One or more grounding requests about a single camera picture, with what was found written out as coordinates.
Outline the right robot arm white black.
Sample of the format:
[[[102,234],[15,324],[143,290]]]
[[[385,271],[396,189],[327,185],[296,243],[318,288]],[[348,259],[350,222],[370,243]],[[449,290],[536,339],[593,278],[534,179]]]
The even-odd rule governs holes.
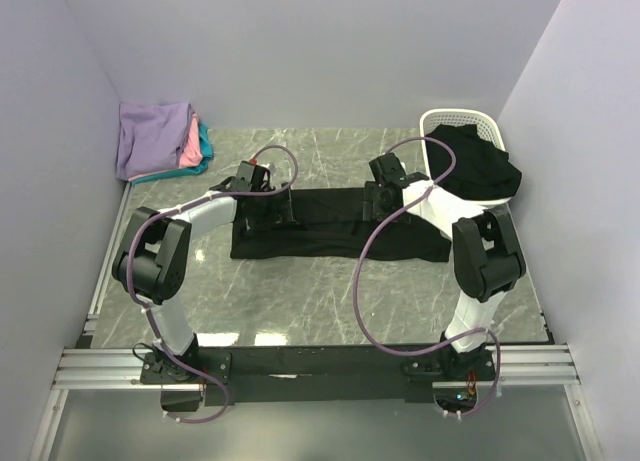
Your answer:
[[[437,228],[451,241],[460,296],[441,341],[420,355],[435,353],[440,371],[460,380],[479,362],[495,312],[526,273],[526,263],[506,206],[483,207],[439,187],[422,173],[407,174],[398,157],[385,153],[369,162],[374,181],[365,188],[370,214],[385,218],[367,239],[354,270],[353,303],[358,303],[362,264],[375,238],[404,214]]]

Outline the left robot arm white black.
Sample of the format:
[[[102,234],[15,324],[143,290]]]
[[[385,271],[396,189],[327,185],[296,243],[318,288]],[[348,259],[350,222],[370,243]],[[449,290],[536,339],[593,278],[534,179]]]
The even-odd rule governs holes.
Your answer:
[[[164,370],[176,382],[193,380],[200,369],[197,335],[178,296],[190,243],[232,224],[244,204],[263,208],[290,193],[291,182],[275,188],[270,181],[269,165],[243,161],[235,175],[193,200],[162,210],[141,207],[131,215],[112,276],[141,308],[153,347],[165,355]]]

